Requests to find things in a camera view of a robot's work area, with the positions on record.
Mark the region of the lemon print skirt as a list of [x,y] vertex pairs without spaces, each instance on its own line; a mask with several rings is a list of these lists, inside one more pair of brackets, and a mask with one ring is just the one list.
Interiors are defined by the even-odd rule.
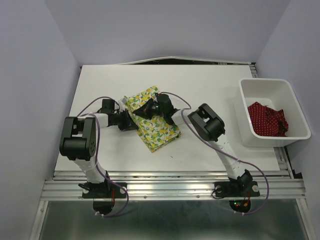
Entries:
[[125,109],[138,126],[136,131],[138,136],[152,153],[177,140],[182,134],[178,126],[169,125],[162,116],[156,115],[151,119],[145,119],[133,113],[148,100],[154,100],[159,92],[156,86],[152,86],[135,95],[123,97],[126,100]]

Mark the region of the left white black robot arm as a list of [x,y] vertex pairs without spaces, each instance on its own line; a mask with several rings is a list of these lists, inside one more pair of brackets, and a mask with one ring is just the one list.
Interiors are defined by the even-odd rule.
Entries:
[[86,182],[78,186],[84,199],[125,199],[127,184],[115,183],[98,162],[100,130],[117,126],[120,131],[137,130],[128,110],[110,97],[100,97],[101,108],[96,113],[85,114],[82,110],[77,116],[64,119],[59,152],[75,163],[85,174]]

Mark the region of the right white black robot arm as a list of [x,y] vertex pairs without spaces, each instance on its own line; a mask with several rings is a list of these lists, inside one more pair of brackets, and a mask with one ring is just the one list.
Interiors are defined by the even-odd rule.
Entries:
[[253,177],[234,156],[226,137],[225,123],[208,104],[203,103],[198,108],[177,109],[168,94],[160,93],[133,113],[149,120],[160,116],[172,126],[185,124],[199,140],[216,151],[225,167],[228,181],[214,183],[215,198],[253,196]]

